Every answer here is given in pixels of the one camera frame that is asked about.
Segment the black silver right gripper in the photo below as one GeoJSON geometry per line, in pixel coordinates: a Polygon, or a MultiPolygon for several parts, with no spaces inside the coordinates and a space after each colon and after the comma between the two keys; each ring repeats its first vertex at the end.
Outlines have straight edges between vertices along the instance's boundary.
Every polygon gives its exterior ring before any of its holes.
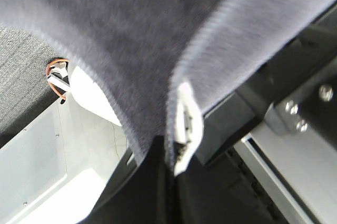
{"type": "Polygon", "coordinates": [[[336,7],[205,115],[196,152],[271,223],[336,223],[336,7]]]}

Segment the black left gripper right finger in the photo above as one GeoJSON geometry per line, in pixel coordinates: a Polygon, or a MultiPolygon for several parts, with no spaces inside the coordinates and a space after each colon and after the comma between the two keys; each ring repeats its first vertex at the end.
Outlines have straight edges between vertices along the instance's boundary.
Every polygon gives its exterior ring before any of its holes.
{"type": "Polygon", "coordinates": [[[210,166],[193,157],[175,180],[181,223],[287,223],[234,150],[210,166]]]}

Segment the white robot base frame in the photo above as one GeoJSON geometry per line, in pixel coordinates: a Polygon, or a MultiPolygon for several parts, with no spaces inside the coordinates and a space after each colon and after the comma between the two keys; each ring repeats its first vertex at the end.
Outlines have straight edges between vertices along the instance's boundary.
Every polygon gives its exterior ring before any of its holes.
{"type": "Polygon", "coordinates": [[[79,67],[70,92],[1,148],[1,223],[79,223],[136,163],[102,90],[79,67]]]}

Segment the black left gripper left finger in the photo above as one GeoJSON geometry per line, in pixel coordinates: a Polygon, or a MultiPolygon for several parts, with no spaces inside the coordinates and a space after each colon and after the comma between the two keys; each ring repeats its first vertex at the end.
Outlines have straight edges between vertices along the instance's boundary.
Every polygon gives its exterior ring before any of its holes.
{"type": "Polygon", "coordinates": [[[164,138],[155,136],[140,165],[127,148],[84,223],[172,223],[164,138]]]}

